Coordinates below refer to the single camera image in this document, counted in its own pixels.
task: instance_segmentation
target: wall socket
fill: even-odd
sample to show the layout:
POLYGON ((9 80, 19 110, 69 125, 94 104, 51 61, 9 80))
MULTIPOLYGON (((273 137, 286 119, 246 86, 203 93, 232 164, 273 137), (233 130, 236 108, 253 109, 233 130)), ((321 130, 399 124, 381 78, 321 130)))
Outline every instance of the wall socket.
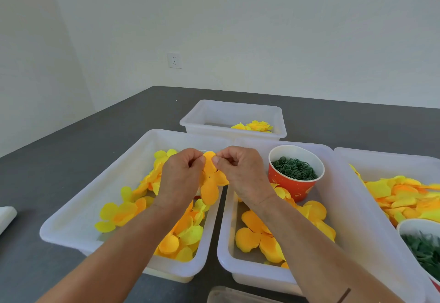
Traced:
POLYGON ((179 53, 168 53, 168 66, 170 68, 182 68, 182 59, 179 53))

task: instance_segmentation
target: gray countertop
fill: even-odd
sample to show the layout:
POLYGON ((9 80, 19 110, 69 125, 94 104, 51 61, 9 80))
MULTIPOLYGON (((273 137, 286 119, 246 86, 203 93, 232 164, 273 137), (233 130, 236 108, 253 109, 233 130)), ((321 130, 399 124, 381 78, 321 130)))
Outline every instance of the gray countertop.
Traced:
MULTIPOLYGON (((84 259, 77 250, 43 242, 41 225, 148 130, 184 132, 180 119, 201 99, 279 106, 288 141, 440 158, 438 109, 154 86, 0 158, 0 205, 19 212, 0 236, 0 302, 37 300, 84 259)), ((306 302, 240 285, 221 267, 224 198, 202 271, 187 284, 143 274, 127 302, 206 302, 217 285, 306 302)))

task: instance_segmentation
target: red paper cup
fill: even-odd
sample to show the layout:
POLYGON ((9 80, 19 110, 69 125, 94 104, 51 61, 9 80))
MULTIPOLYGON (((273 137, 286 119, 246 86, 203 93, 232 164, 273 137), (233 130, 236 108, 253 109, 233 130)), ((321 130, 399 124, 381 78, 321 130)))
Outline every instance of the red paper cup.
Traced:
POLYGON ((280 145, 269 152, 269 181, 271 183, 277 183, 281 187, 287 189, 295 202, 299 202, 306 198, 311 188, 322 178, 324 171, 324 164, 315 154, 301 147, 297 147, 296 145, 280 145), (298 158, 301 161, 308 162, 318 177, 315 180, 305 181, 289 178, 278 172, 275 167, 273 167, 272 162, 280 159, 282 156, 287 159, 298 158))

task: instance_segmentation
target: right hand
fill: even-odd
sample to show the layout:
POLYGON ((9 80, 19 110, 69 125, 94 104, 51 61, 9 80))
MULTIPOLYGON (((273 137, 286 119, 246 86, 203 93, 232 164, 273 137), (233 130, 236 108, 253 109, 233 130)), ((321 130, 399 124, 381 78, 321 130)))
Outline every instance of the right hand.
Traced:
POLYGON ((212 158, 214 166, 222 171, 229 184, 253 209, 263 201, 276 196, 264 170, 263 159, 255 149, 247 147, 227 147, 212 158))

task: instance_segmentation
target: white plastic tub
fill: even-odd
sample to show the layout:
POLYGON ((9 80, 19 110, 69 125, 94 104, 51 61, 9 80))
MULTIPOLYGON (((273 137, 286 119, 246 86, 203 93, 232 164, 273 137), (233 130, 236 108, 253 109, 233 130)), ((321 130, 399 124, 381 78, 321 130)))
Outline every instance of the white plastic tub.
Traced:
MULTIPOLYGON (((387 234, 377 221, 370 220, 370 206, 366 204, 369 195, 357 188, 357 182, 351 179, 351 168, 344 165, 333 150, 325 145, 259 139, 237 139, 235 144, 258 150, 266 167, 270 150, 278 145, 297 145, 317 155, 325 166, 325 174, 299 204, 307 200, 322 202, 327 208, 326 222, 336 230, 336 243, 348 255, 405 302, 425 301, 423 287, 411 274, 412 269, 395 253, 394 246, 388 243, 387 234)), ((238 283, 301 295, 289 270, 263 264, 265 258, 259 249, 242 253, 236 247, 235 232, 244 226, 241 214, 247 210, 237 198, 229 188, 217 246, 220 263, 238 283)))
MULTIPOLYGON (((352 164, 364 181, 377 181, 380 178, 392 178, 396 175, 404 175, 426 184, 438 183, 440 181, 440 159, 437 158, 348 149, 344 147, 338 147, 334 152, 344 160, 346 167, 349 167, 348 164, 352 164)), ((415 277, 420 279, 425 287, 427 301, 440 302, 440 294, 436 291, 425 272, 422 271, 404 241, 400 238, 397 230, 383 214, 353 170, 351 171, 350 178, 354 180, 355 189, 366 195, 365 206, 368 207, 370 213, 368 218, 374 220, 376 222, 375 225, 382 227, 388 244, 393 246, 396 257, 406 264, 415 277)))
MULTIPOLYGON (((139 181, 153 168, 154 152, 171 148, 183 150, 188 147, 219 151, 230 144, 230 140, 220 137, 160 129, 148 131, 95 180, 44 222, 40 229, 41 239, 80 250, 86 256, 90 255, 111 235, 111 233, 100 234, 94 227, 94 224, 100 221, 101 207, 107 202, 121 203, 120 190, 123 186, 132 189, 137 187, 139 181)), ((179 282, 192 280, 205 265, 218 203, 217 200, 206 213, 203 235, 193 260, 183 263, 153 256, 144 273, 179 282)))
POLYGON ((228 103, 224 101, 200 100, 185 117, 180 120, 187 133, 213 135, 235 139, 251 137, 280 139, 287 136, 283 111, 277 106, 254 105, 250 103, 228 103), (272 133, 252 130, 231 129, 238 123, 266 121, 273 126, 272 133))

